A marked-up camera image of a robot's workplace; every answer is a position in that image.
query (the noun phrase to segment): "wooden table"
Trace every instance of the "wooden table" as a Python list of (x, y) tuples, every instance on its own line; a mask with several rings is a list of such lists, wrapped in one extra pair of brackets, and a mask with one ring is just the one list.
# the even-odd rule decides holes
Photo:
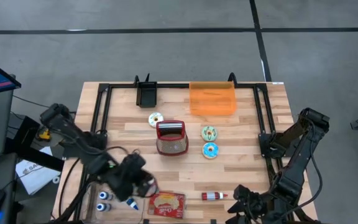
[[(98, 85), (98, 82), (86, 82), (83, 86), (75, 122), (84, 131), (89, 130), (91, 126)], [(285, 87), (282, 83), (267, 83), (267, 87), (276, 130), (284, 131), (293, 124)], [(262, 93), (259, 95), (265, 116), (265, 126), (268, 127), (263, 95)], [(99, 122), (103, 112), (104, 98), (101, 103)], [(149, 219), (150, 223), (210, 223), (210, 219), (217, 219), (218, 223), (224, 223), (233, 216), (226, 210), (234, 204), (235, 201), (231, 196), (239, 184), (253, 191), (268, 190), (267, 170), (265, 161), (260, 155), (257, 140), (260, 129), (252, 89), (236, 89), (237, 111), (231, 116), (191, 115), (188, 89), (161, 88), (158, 89), (157, 98), (155, 108), (139, 108), (135, 105), (135, 88), (113, 89), (108, 116), (108, 146), (123, 146), (130, 151), (139, 149), (147, 161), (144, 168), (156, 176), (161, 190), (182, 192), (186, 195), (183, 220), (148, 215), (148, 199), (137, 199), (140, 206), (144, 203), (146, 205), (143, 218)], [(190, 142), (187, 154), (166, 157), (157, 153), (155, 129), (147, 122), (149, 114), (154, 111), (162, 113), (165, 119), (185, 122)], [(205, 143), (201, 138), (201, 129), (207, 125), (213, 125), (218, 129), (216, 144), (219, 146), (219, 156), (212, 160), (204, 158), (201, 154), (201, 147)], [(112, 153), (119, 161), (124, 157), (124, 154), (119, 151)], [(67, 160), (62, 171), (53, 208), (55, 217), (58, 216), (62, 185), (73, 162), (74, 159)], [(82, 165), (79, 163), (73, 169), (64, 191), (63, 210), (78, 191), (81, 171)], [(300, 202), (311, 197), (306, 176), (305, 180)], [(205, 191), (224, 192), (230, 197), (225, 200), (202, 201), (201, 193)], [(317, 218), (313, 203), (304, 207), (304, 210), (311, 218)], [(111, 223), (123, 220), (138, 223), (141, 212), (116, 209), (114, 215), (104, 215), (102, 218), (111, 220)]]

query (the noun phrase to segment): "small bottle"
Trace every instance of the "small bottle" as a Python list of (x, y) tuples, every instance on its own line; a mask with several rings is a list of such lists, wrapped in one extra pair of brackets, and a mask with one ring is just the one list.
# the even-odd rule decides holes
[(227, 197), (227, 194), (224, 194), (222, 192), (204, 192), (204, 193), (201, 193), (201, 198), (203, 200), (219, 200), (219, 199), (223, 199), (224, 197)]
[(97, 206), (96, 206), (96, 209), (99, 211), (99, 212), (108, 212), (110, 211), (111, 209), (111, 205), (109, 203), (99, 203)]
[(99, 193), (99, 198), (101, 200), (111, 200), (112, 199), (112, 194), (109, 194), (107, 192), (100, 192)]
[(127, 205), (129, 205), (131, 208), (136, 209), (136, 210), (139, 210), (139, 209), (137, 208), (137, 203), (136, 203), (136, 201), (135, 201), (134, 198), (132, 198), (132, 197), (128, 198), (128, 199), (125, 201), (125, 203), (127, 203)]

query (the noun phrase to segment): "toy donut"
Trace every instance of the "toy donut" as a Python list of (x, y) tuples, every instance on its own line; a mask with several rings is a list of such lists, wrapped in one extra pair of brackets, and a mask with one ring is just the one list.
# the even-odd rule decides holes
[(219, 147), (213, 143), (208, 142), (203, 146), (203, 155), (207, 159), (214, 159), (219, 154)]
[(207, 126), (204, 127), (201, 131), (201, 136), (203, 137), (204, 141), (215, 141), (218, 136), (218, 132), (214, 127)]
[(154, 112), (149, 116), (149, 125), (153, 128), (157, 125), (157, 122), (163, 121), (164, 117), (158, 112)]

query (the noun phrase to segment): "yellow tool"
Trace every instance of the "yellow tool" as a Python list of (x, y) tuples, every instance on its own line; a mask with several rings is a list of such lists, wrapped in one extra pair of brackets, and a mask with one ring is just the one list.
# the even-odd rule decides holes
[(51, 140), (49, 129), (46, 129), (45, 131), (38, 133), (37, 140), (38, 141), (47, 141), (49, 142)]

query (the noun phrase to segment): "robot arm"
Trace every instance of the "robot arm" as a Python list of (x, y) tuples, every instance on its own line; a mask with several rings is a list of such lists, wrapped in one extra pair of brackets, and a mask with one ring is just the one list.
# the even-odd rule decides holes
[[(319, 141), (329, 129), (329, 118), (310, 108), (304, 109), (298, 121), (284, 133), (278, 133), (265, 144), (271, 154), (284, 155), (286, 150), (301, 137), (295, 145), (295, 151), (285, 167), (279, 170), (273, 179), (269, 190), (259, 194), (239, 185), (234, 190), (237, 202), (228, 210), (237, 215), (226, 224), (250, 223), (261, 218), (263, 224), (280, 223), (319, 223), (308, 217), (302, 209), (298, 209), (298, 201), (305, 182), (303, 173), (316, 149)], [(289, 213), (295, 212), (301, 222), (287, 221)]]
[[(153, 175), (142, 169), (146, 161), (139, 153), (128, 153), (117, 147), (127, 153), (122, 162), (118, 163), (107, 153), (107, 132), (83, 132), (74, 124), (66, 106), (53, 104), (40, 115), (40, 120), (51, 132), (64, 138), (65, 155), (78, 157), (84, 164), (89, 173), (87, 184), (92, 181), (106, 183), (120, 201), (125, 201), (132, 195), (149, 197), (158, 191)], [(86, 187), (82, 191), (57, 221), (68, 220), (75, 205), (80, 203), (85, 194)]]

